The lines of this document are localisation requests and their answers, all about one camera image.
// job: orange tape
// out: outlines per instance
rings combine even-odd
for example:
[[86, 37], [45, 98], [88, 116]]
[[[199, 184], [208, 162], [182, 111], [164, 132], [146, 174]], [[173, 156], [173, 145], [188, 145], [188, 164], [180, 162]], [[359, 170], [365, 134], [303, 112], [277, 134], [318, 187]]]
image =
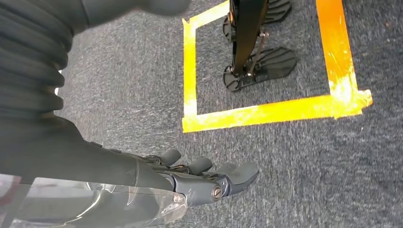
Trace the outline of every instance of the orange tape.
[[183, 132], [362, 114], [372, 104], [371, 91], [359, 91], [355, 78], [341, 0], [317, 0], [330, 95], [197, 115], [196, 29], [229, 12], [226, 1], [189, 20], [184, 26]]

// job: clear plastic sheet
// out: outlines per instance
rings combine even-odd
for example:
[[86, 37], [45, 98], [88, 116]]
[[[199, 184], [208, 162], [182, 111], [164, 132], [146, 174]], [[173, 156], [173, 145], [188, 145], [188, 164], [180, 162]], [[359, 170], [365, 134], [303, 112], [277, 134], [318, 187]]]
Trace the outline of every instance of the clear plastic sheet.
[[0, 174], [1, 228], [144, 228], [180, 219], [182, 194], [129, 186]]
[[223, 19], [229, 12], [229, 3], [225, 1], [189, 20], [183, 20], [184, 133], [295, 120], [330, 117], [337, 119], [362, 114], [362, 109], [372, 104], [371, 91], [358, 90], [342, 0], [316, 0], [325, 63], [312, 64], [326, 64], [330, 95], [198, 115], [196, 30], [212, 21]]

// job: robotic hand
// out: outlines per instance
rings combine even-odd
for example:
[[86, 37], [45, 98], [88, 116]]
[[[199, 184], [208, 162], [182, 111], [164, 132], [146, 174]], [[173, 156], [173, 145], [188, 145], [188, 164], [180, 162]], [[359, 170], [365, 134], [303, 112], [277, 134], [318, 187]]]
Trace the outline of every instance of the robotic hand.
[[213, 203], [222, 197], [237, 194], [245, 190], [259, 174], [252, 163], [239, 167], [226, 163], [211, 172], [212, 162], [207, 158], [200, 158], [188, 166], [172, 166], [180, 157], [177, 150], [168, 150], [160, 157], [151, 155], [138, 158], [164, 176], [172, 184], [174, 192], [186, 197], [189, 206]]
[[[3, 191], [9, 199], [14, 196], [13, 200], [2, 203], [0, 191], [1, 228], [8, 228], [14, 218], [81, 222], [77, 227], [86, 228], [91, 227], [89, 224], [100, 227], [100, 221], [116, 218], [122, 225], [145, 219], [147, 213], [160, 213], [158, 204], [152, 206], [157, 200], [139, 200], [147, 199], [155, 190], [183, 196], [188, 206], [196, 206], [239, 193], [256, 179], [259, 171], [250, 163], [239, 167], [225, 164], [211, 172], [212, 163], [206, 158], [189, 166], [173, 166], [181, 156], [175, 150], [160, 157], [139, 157], [105, 149], [85, 141], [72, 122], [54, 115], [54, 110], [63, 108], [63, 100], [54, 94], [54, 89], [64, 84], [58, 71], [67, 66], [74, 35], [134, 9], [172, 16], [184, 12], [189, 3], [190, 0], [0, 0], [0, 176], [11, 175], [18, 180], [12, 184], [18, 186], [16, 191], [14, 187]], [[75, 190], [67, 191], [69, 195], [64, 195], [66, 191], [42, 194], [43, 188], [56, 184], [38, 185], [38, 178], [101, 183], [95, 186], [102, 188], [96, 187], [96, 195], [88, 195], [86, 203], [83, 194], [74, 195]], [[118, 194], [116, 186], [137, 188], [141, 191], [137, 195], [145, 197], [128, 202], [130, 194]], [[33, 188], [39, 195], [32, 193]], [[27, 203], [28, 198], [34, 203]], [[75, 201], [61, 203], [67, 199]], [[51, 209], [38, 209], [50, 203]], [[61, 206], [60, 213], [70, 211], [65, 218], [56, 213]], [[33, 211], [51, 213], [53, 217], [30, 215]]]

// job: silver bolt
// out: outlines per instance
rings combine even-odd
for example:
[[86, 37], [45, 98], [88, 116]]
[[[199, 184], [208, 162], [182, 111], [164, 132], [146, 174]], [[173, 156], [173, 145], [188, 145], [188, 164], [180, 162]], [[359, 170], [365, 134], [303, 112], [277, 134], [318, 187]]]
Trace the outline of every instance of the silver bolt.
[[213, 200], [217, 201], [221, 198], [222, 195], [222, 191], [221, 191], [221, 187], [220, 186], [215, 186], [213, 188], [213, 191], [211, 192], [211, 197], [213, 198]]
[[262, 32], [259, 34], [260, 37], [268, 37], [269, 36], [269, 32]]

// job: transparent plastic wrap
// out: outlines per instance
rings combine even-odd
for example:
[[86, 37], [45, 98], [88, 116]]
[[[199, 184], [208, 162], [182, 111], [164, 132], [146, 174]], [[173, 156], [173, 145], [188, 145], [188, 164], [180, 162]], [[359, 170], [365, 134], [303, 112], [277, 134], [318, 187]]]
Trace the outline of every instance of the transparent plastic wrap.
[[1, 228], [144, 228], [180, 219], [182, 194], [130, 186], [0, 174]]

